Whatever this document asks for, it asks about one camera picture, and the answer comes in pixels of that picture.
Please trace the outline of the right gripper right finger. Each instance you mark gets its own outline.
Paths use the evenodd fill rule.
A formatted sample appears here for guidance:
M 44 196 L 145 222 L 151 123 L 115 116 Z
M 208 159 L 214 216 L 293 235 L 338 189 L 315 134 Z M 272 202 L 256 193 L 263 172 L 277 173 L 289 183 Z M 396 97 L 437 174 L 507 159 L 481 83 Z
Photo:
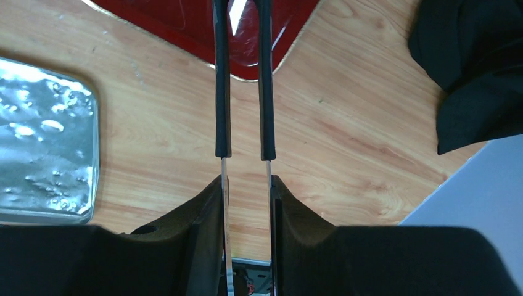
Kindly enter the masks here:
M 519 295 L 495 248 L 461 227 L 335 226 L 270 187 L 273 295 Z

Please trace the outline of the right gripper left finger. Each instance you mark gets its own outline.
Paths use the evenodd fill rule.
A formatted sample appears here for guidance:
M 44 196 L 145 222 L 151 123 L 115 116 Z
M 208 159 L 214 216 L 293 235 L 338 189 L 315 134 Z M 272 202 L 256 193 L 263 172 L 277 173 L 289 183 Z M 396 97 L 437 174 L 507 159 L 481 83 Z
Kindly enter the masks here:
M 223 295 L 221 178 L 129 234 L 3 226 L 2 295 Z

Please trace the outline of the red chocolate tray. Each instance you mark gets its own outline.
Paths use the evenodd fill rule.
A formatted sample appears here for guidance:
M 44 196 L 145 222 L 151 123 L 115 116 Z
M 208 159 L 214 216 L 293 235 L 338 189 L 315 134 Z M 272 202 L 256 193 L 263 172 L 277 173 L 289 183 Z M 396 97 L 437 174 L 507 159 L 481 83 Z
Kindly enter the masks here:
M 86 1 L 94 10 L 135 26 L 215 64 L 211 1 Z M 228 36 L 231 76 L 258 79 L 259 1 L 229 1 Z M 272 2 L 272 64 L 276 72 L 295 46 L 320 1 Z

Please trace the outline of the metal tongs black tips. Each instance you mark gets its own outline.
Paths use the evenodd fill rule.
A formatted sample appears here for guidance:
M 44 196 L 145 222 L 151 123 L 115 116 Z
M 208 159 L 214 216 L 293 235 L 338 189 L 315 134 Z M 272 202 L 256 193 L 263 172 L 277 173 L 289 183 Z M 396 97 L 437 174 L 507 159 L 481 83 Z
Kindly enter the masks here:
M 233 260 L 270 262 L 267 218 L 274 160 L 274 48 L 271 1 L 212 1 L 215 156 L 224 226 L 221 295 L 238 280 Z

